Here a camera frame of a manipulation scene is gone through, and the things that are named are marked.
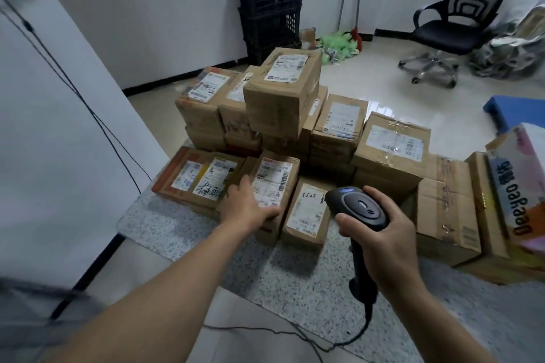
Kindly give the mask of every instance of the black baseboard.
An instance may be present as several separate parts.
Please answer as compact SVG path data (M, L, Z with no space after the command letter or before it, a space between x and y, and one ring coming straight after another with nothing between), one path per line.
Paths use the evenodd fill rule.
M400 32L398 30L386 30L386 29L376 29L375 36L380 36L383 38L394 38L394 39L410 39L410 32Z
M238 59L235 61L229 61L224 62L222 64L214 65L215 68L221 68L221 69L230 69L234 68L235 66L248 64L248 58L243 57L242 59ZM179 82L184 79L190 79L192 77L197 77L199 73L202 72L202 69L198 69L196 71L181 73L180 75L176 75L173 77L166 77L164 79L160 79L158 81L148 82L147 84L141 84L138 86L133 86L131 88L125 88L123 89L123 93L126 97L130 97L132 95L136 95L138 93L152 91L155 88L158 88L160 86L164 86L167 84L172 84L173 82Z
M360 33L361 40L364 42L372 42L373 36L371 33Z
M119 248L121 243L125 241L125 237L116 234L112 238L112 241L106 246L106 248L99 254L99 256L96 258L95 261L91 264L91 266L87 269L87 271L81 276L81 278L78 280L78 282L74 285L73 291L77 292L83 292L89 287L89 284L91 284L92 280L99 274L100 270L104 268L106 263L112 258L113 254L116 252L116 250ZM66 308L70 305L72 300L74 299L74 296L67 296L63 301L59 303L57 308L53 310L51 313L51 316L49 319L56 320L60 317L60 315L63 313L63 311L66 310Z

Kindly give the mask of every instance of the office chair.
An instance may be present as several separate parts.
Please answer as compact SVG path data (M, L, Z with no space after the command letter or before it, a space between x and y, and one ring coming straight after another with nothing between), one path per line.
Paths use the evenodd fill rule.
M443 52L467 55L487 42L491 36L487 27L496 17L501 2L503 0L442 0L418 9L412 17L415 30L410 38L415 42L436 49L436 52L402 59L399 61L399 67L402 68L408 62L423 62L424 67L419 75L412 78L412 83L417 84L429 70L439 66L451 77L448 86L453 88L458 82L458 64L447 63L447 60L442 59ZM441 19L432 20L420 26L420 14L426 9L435 9ZM449 22L450 16L470 18L475 22L475 26Z

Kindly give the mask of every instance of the barcode scanner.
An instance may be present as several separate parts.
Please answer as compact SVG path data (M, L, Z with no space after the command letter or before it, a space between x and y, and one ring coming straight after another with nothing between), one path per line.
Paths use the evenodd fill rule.
M356 187L342 187L327 192L325 203L333 215L350 215L373 231L381 231L390 223L388 215L378 202ZM367 272L361 245L352 238L351 244L355 277L350 280L348 287L358 301L372 306L377 301L377 284Z

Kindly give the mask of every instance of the glossy beige floor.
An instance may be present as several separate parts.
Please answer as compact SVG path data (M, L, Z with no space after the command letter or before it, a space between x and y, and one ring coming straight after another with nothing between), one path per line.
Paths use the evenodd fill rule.
M376 38L364 45L358 57L322 69L321 83L330 93L370 101L370 110L432 128L430 151L465 159L482 151L494 138L492 121L482 106L494 94L545 98L545 84L535 81L510 83L480 79L462 67L456 88L439 79L412 85L412 73L397 68L400 58L414 56L418 45L396 39ZM174 99L185 83L142 93L129 100L169 157L187 138L185 124ZM89 293L112 304L169 264L168 260L126 241L115 253ZM246 325L292 331L285 320L218 289L206 322L211 325ZM343 350L323 355L325 362L361 362ZM269 332L212 332L203 329L190 356L191 363L224 362L317 362L311 347L294 336Z

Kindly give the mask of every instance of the speckled table surface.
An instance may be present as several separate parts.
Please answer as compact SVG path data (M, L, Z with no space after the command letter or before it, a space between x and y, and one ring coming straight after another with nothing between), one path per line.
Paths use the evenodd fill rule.
M118 231L176 260L217 225L150 188L119 220ZM364 309L351 295L348 240L332 221L317 256L279 243L243 243L222 287L330 341L349 339L364 324ZM502 362L545 362L545 284L497 287L445 265L420 259L428 289ZM422 361L390 304L379 296L365 335L346 349L376 362Z

